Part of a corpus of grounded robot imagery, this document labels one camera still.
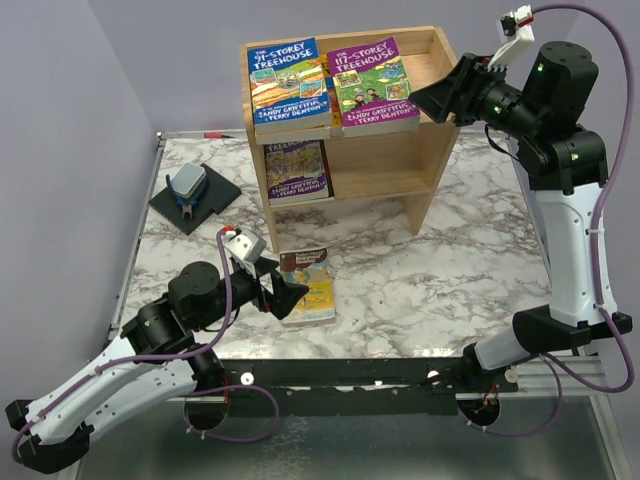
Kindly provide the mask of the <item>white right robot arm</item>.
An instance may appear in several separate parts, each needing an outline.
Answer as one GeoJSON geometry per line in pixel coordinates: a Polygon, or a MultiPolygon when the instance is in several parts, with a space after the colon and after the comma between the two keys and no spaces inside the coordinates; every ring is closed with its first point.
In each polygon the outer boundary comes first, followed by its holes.
{"type": "Polygon", "coordinates": [[[608,282],[602,200],[613,176],[606,147],[578,122],[597,65],[582,46],[548,42],[517,89],[490,62],[466,53],[447,76],[409,96],[436,123],[483,121],[515,139],[515,159],[544,222],[551,301],[515,313],[506,330],[464,349],[459,378],[472,391],[491,384],[495,370],[594,340],[620,341],[633,328],[608,282]]]}

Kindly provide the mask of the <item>purple 52-Storey Treehouse book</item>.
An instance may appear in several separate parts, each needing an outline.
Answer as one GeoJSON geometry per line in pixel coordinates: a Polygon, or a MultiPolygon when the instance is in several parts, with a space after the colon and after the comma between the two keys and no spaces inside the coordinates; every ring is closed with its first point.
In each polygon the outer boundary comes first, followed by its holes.
{"type": "Polygon", "coordinates": [[[265,145],[263,151],[267,198],[271,206],[334,197],[323,140],[270,144],[265,145]]]}

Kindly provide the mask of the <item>Brideshead Revisited paperback book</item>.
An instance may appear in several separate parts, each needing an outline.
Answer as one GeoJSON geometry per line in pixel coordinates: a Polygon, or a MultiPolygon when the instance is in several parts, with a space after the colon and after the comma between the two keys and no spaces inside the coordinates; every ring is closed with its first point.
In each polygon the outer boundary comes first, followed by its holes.
{"type": "Polygon", "coordinates": [[[309,291],[282,321],[286,326],[317,325],[335,319],[335,300],[331,267],[326,247],[306,248],[279,253],[283,278],[309,291]]]}

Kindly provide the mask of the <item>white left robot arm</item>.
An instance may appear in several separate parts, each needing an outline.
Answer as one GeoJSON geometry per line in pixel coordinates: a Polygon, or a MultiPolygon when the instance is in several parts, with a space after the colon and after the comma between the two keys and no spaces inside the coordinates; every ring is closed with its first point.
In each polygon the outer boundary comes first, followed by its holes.
{"type": "Polygon", "coordinates": [[[223,390],[225,368],[211,344],[195,341],[195,332],[216,321],[228,328],[232,313],[247,303],[282,320],[308,291],[286,281],[272,260],[259,259],[254,273],[238,264],[223,272],[204,261],[187,265],[71,379],[37,400],[6,407],[17,432],[13,460],[56,473],[81,459],[109,427],[146,407],[223,390]]]}

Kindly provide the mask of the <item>orange 39-Storey Treehouse book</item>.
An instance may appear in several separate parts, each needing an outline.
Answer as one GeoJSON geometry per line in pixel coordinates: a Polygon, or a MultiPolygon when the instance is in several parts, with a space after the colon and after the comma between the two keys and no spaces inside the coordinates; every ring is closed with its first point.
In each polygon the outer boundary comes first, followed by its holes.
{"type": "Polygon", "coordinates": [[[254,137],[258,145],[301,142],[310,140],[326,140],[331,137],[331,127],[319,126],[309,129],[291,130],[286,132],[255,134],[254,137]]]}

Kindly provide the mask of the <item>blue 91-Storey Treehouse book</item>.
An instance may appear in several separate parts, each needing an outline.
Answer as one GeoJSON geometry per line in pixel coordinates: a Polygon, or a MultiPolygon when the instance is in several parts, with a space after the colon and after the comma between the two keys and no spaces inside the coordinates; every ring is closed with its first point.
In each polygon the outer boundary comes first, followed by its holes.
{"type": "Polygon", "coordinates": [[[258,135],[331,126],[331,103],[314,37],[250,48],[247,60],[258,135]]]}

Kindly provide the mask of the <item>orange 130-Storey Treehouse book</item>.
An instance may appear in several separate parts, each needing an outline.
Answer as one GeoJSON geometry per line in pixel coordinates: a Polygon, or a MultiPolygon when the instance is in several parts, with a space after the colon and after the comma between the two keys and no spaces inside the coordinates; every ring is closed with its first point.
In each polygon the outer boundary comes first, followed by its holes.
{"type": "Polygon", "coordinates": [[[326,54],[321,53],[319,59],[322,64],[322,70],[324,74],[324,80],[327,87],[327,92],[330,101],[331,113],[332,113],[332,121],[331,121],[331,137],[341,137],[343,135],[342,130],[342,118],[340,105],[338,101],[338,97],[336,95],[335,85],[333,81],[333,77],[330,73],[328,57],[326,54]]]}

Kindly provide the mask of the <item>purple green bottom book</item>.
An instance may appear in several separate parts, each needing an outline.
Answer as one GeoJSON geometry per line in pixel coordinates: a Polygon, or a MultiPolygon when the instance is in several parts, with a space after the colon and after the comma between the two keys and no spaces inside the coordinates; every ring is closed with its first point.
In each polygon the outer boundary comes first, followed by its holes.
{"type": "Polygon", "coordinates": [[[345,137],[414,130],[420,110],[394,37],[327,54],[345,137]]]}

